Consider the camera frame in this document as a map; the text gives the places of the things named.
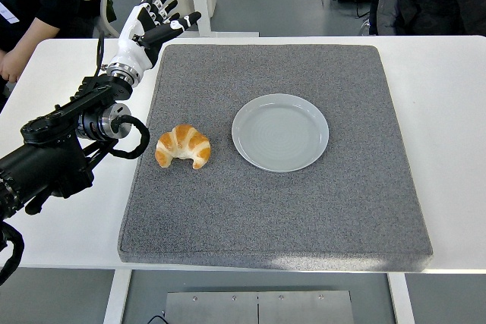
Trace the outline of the person's hand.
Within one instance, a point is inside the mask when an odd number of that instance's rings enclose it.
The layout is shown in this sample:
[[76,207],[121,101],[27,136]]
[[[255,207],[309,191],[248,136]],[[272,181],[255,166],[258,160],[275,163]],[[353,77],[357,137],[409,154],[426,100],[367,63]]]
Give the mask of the person's hand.
[[1,78],[9,83],[16,83],[19,73],[15,55],[1,50]]

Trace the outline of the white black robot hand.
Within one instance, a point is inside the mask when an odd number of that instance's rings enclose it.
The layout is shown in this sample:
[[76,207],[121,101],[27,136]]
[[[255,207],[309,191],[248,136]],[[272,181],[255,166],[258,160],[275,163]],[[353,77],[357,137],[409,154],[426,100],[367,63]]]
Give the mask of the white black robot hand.
[[201,18],[198,11],[181,16],[172,11],[177,0],[141,0],[134,6],[118,38],[118,51],[109,62],[109,75],[127,74],[140,80],[154,67],[163,43],[183,34]]

